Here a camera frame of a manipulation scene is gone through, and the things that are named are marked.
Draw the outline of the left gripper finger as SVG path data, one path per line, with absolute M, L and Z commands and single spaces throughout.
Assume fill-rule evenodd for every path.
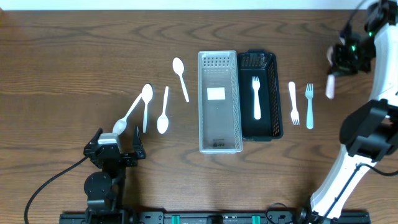
M 132 148 L 135 153 L 143 153 L 144 152 L 144 147 L 141 142 L 141 137 L 140 137 L 140 132 L 139 132 L 139 127 L 135 126 L 134 127 L 134 134 L 133 134 L 133 139 L 132 139 Z
M 101 134 L 103 133 L 103 130 L 99 128 L 93 138 L 90 140 L 90 145 L 94 146 L 98 144 L 98 139 L 100 138 Z

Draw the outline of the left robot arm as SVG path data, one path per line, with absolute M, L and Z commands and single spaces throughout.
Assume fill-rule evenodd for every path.
M 84 147 L 83 155 L 101 169 L 91 174 L 84 184 L 89 211 L 99 214 L 120 211 L 126 169 L 137 166 L 139 160 L 146 158 L 137 126 L 134 127 L 132 148 L 133 152 L 122 153 L 119 134 L 104 133 L 102 129 L 97 130 Z

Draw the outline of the white fork tines down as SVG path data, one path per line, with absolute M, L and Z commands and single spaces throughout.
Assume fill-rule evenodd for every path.
M 297 99 L 296 99 L 296 86 L 294 82 L 289 82 L 288 84 L 290 100 L 292 104 L 292 111 L 290 112 L 290 117 L 292 119 L 293 125 L 298 126 L 300 124 L 299 112 L 297 110 Z

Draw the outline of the white fork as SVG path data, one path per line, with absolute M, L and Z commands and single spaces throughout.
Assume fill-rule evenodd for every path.
M 259 77 L 252 78 L 252 88 L 254 90 L 254 118 L 259 120 L 261 118 L 261 107 L 259 102 L 259 89 L 260 89 Z

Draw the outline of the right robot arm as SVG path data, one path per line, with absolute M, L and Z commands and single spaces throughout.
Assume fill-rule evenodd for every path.
M 347 22 L 327 57 L 333 78 L 370 72 L 376 61 L 369 101 L 343 121 L 338 158 L 294 223 L 370 223 L 367 212 L 343 210 L 343 205 L 369 170 L 397 175 L 376 169 L 397 150 L 397 1 L 370 4 L 364 30 L 368 35 L 361 37 Z

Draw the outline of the pale green fork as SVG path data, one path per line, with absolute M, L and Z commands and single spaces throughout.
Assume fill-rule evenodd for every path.
M 307 84 L 305 96 L 308 101 L 306 127 L 308 129 L 313 129 L 314 123 L 313 123 L 313 106 L 312 106 L 312 99 L 313 99 L 313 84 L 312 83 Z

